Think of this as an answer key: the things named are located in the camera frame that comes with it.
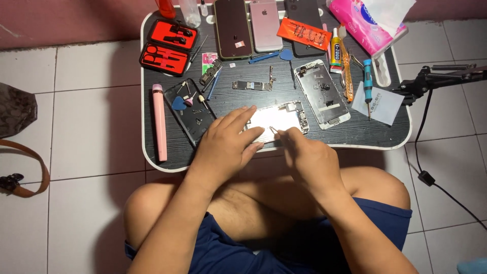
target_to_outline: pink tissue pack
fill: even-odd
[[[360,45],[376,59],[392,44],[408,33],[408,27],[401,23],[396,35],[391,37],[370,16],[367,8],[360,0],[332,0],[328,4],[330,11]]]

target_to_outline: smartphone with dark screen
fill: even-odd
[[[220,57],[251,57],[253,49],[245,0],[215,0],[213,7]]]
[[[322,29],[316,0],[284,0],[287,17],[292,20]],[[292,42],[296,57],[321,56],[325,52],[305,44]]]

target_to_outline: blue screwdriver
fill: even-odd
[[[369,107],[369,121],[370,121],[370,102],[372,102],[372,75],[370,74],[370,65],[372,60],[364,60],[364,91],[365,102]]]

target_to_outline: person's left hand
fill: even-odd
[[[264,147],[260,142],[247,147],[264,133],[264,128],[255,127],[240,134],[256,110],[256,106],[244,106],[216,119],[203,135],[186,177],[216,191],[240,171]]]

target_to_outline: orange package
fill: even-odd
[[[277,36],[326,51],[332,33],[289,18],[283,18]]]

